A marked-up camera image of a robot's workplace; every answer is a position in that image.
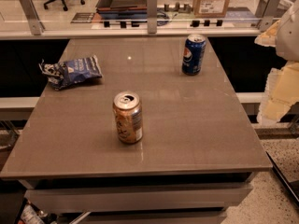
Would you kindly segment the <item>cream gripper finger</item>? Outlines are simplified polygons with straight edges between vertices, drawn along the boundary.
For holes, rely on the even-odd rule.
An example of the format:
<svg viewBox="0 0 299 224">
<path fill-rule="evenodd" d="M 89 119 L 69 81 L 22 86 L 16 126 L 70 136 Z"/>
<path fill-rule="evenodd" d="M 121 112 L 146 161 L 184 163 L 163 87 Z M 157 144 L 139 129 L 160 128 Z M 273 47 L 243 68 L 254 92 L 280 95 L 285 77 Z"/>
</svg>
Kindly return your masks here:
<svg viewBox="0 0 299 224">
<path fill-rule="evenodd" d="M 278 123 L 299 101 L 299 62 L 288 61 L 268 74 L 257 121 L 264 126 Z"/>
<path fill-rule="evenodd" d="M 278 33 L 279 21 L 273 23 L 265 32 L 258 35 L 254 43 L 263 47 L 272 47 L 276 46 L 276 36 Z"/>
</svg>

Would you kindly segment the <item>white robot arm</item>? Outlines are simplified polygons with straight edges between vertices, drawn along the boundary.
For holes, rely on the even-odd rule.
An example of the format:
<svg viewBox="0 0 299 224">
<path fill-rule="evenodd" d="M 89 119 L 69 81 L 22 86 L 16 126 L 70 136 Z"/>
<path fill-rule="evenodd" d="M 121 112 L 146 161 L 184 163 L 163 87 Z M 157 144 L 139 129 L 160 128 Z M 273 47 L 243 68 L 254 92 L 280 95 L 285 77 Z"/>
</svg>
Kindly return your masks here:
<svg viewBox="0 0 299 224">
<path fill-rule="evenodd" d="M 254 42 L 275 48 L 276 55 L 287 61 L 281 69 L 270 70 L 259 106 L 258 122 L 274 125 L 299 102 L 299 0 Z"/>
</svg>

